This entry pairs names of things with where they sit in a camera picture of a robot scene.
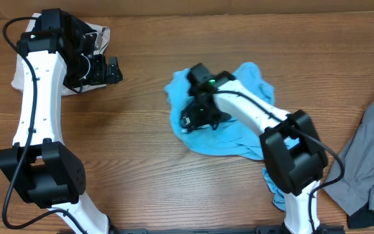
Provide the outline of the light blue t-shirt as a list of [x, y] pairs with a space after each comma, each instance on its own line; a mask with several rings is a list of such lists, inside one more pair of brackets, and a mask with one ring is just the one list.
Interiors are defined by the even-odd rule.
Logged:
[[[185, 68], [172, 74], [172, 80], [165, 87], [168, 103], [171, 106], [169, 121], [174, 134], [192, 151], [211, 156], [239, 155], [247, 159], [264, 159], [259, 138], [244, 124], [236, 119], [218, 125], [217, 129], [204, 127], [187, 133], [179, 121], [181, 111], [191, 102], [188, 95], [190, 83], [187, 80], [189, 69]], [[260, 99], [273, 105], [274, 87], [265, 82], [259, 67], [253, 62], [245, 62], [233, 75]]]

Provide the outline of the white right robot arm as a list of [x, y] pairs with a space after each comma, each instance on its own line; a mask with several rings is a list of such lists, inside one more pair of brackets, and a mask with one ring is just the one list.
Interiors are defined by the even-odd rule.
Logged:
[[192, 102], [181, 112], [180, 125], [191, 133], [231, 118], [260, 139], [264, 163], [273, 182], [284, 193], [286, 217], [283, 233], [321, 233], [316, 189], [328, 165], [325, 150], [307, 113], [290, 113], [252, 94], [233, 74], [217, 75], [201, 63], [187, 74]]

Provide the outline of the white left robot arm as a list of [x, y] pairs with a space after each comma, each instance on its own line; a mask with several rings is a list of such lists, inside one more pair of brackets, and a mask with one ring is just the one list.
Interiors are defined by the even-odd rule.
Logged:
[[84, 165], [65, 146], [60, 118], [64, 90], [80, 94], [122, 80], [117, 58], [104, 54], [109, 38], [108, 27], [52, 8], [31, 16], [12, 43], [22, 103], [12, 146], [0, 150], [8, 193], [37, 205], [44, 216], [58, 215], [76, 233], [116, 232], [86, 192]]

